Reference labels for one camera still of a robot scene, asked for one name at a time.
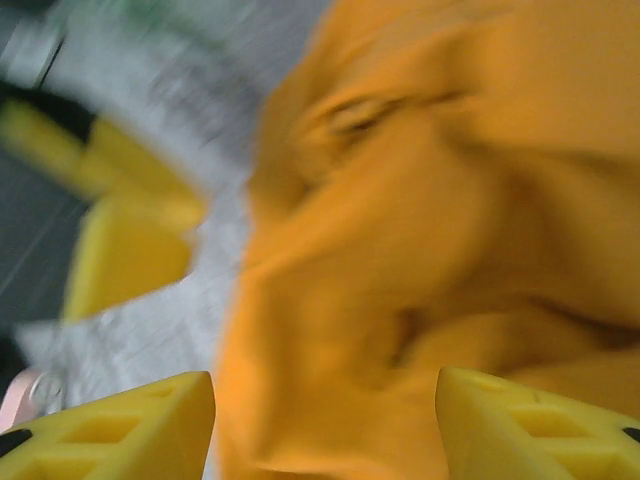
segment orange fabric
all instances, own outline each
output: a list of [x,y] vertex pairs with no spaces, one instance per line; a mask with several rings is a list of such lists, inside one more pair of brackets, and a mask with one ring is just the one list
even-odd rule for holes
[[640,3],[344,0],[269,101],[225,480],[446,478],[444,365],[640,417]]

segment orange cloth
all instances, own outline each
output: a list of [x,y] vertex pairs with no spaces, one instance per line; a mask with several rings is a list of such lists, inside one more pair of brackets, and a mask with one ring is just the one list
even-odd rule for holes
[[446,478],[443,365],[640,417],[639,32],[637,0],[336,3],[264,114],[225,480]]

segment black marking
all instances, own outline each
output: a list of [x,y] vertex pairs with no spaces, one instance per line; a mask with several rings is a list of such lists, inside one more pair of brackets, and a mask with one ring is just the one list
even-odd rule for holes
[[15,430],[0,435],[0,458],[12,452],[32,437],[31,430]]
[[47,69],[44,71],[44,74],[42,74],[42,78],[40,79],[40,83],[38,84],[38,90],[41,89],[44,86],[44,82],[47,81],[47,77],[49,76],[49,73],[51,73],[51,68],[53,68],[53,64],[56,63],[56,60],[60,55],[60,51],[64,46],[65,40],[66,40],[66,37],[62,37],[62,39],[60,40],[60,43],[58,43],[58,46],[56,47],[56,51],[53,53],[51,60],[49,60],[49,65],[47,65]]
[[622,431],[633,438],[636,442],[640,443],[640,428],[629,427]]

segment wrinkled fabric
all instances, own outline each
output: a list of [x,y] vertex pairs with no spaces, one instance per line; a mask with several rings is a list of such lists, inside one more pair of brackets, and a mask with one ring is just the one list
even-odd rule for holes
[[640,417],[640,4],[343,0],[268,102],[225,480],[444,479],[438,371]]

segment yellow plastic object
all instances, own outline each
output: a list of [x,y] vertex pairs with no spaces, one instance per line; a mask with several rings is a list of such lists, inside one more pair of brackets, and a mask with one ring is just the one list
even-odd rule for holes
[[0,458],[0,480],[201,480],[215,404],[185,373],[16,427],[33,438]]
[[206,216],[203,195],[104,117],[93,122],[84,145],[28,104],[9,101],[2,109],[0,136],[34,167],[86,200],[118,195],[155,209],[183,231],[196,228]]
[[33,168],[93,204],[79,232],[63,302],[78,321],[182,279],[208,201],[109,120],[88,142],[29,104],[0,111],[0,141]]
[[436,407],[451,480],[640,480],[637,420],[456,368]]
[[193,240],[145,209],[101,200],[83,219],[63,317],[76,321],[183,278]]

